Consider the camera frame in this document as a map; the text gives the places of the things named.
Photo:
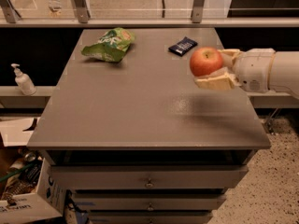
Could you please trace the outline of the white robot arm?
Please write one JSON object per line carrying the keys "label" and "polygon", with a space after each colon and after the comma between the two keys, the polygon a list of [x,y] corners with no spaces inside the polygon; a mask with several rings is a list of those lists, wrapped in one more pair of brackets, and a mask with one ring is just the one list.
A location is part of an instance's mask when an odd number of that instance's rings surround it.
{"label": "white robot arm", "polygon": [[223,67],[210,75],[195,77],[200,89],[285,92],[299,98],[299,51],[274,49],[219,49]]}

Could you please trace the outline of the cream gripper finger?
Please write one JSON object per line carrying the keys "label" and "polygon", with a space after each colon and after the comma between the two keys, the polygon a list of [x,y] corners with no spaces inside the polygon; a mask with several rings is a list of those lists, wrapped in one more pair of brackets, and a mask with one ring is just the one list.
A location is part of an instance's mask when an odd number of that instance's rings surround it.
{"label": "cream gripper finger", "polygon": [[223,59],[223,65],[232,68],[242,51],[240,49],[219,49],[219,53]]}
{"label": "cream gripper finger", "polygon": [[221,68],[210,75],[196,77],[194,82],[200,89],[213,91],[229,91],[240,85],[235,73],[228,67]]}

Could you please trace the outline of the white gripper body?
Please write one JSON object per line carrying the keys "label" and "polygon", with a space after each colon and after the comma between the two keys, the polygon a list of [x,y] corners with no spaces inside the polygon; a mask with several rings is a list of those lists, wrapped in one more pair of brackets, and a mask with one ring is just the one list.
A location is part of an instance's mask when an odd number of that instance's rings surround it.
{"label": "white gripper body", "polygon": [[237,56],[233,70],[244,91],[264,93],[269,90],[269,69],[275,53],[273,49],[250,49]]}

